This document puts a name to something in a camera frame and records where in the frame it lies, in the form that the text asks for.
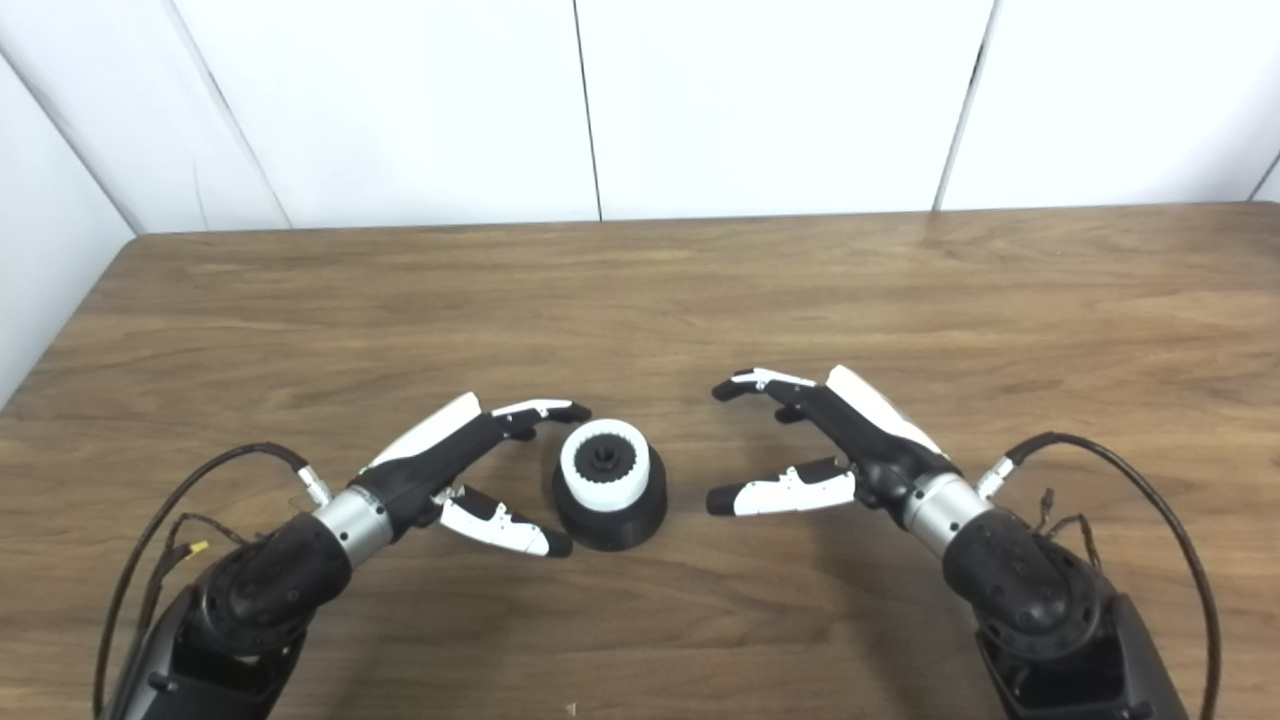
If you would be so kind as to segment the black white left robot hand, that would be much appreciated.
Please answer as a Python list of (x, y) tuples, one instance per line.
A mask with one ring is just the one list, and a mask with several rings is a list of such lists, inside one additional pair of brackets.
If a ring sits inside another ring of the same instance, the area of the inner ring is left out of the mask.
[(467, 392), (388, 445), (353, 479), (376, 500), (389, 543), (411, 528), (440, 523), (472, 541), (535, 557), (564, 559), (573, 542), (483, 492), (460, 477), (498, 445), (529, 442), (544, 421), (581, 424), (590, 409), (567, 398), (531, 398), (486, 411)]

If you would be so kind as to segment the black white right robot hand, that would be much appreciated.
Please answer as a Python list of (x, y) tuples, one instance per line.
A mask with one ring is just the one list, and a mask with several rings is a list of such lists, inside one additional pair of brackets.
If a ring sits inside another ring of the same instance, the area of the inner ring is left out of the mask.
[(844, 365), (818, 383), (764, 368), (733, 373), (712, 395), (721, 402), (753, 393), (778, 402), (781, 424), (810, 421), (845, 456), (800, 462), (774, 478), (721, 486), (707, 495), (713, 516), (803, 512), (860, 502), (905, 528), (919, 487), (957, 469), (938, 445), (878, 389)]

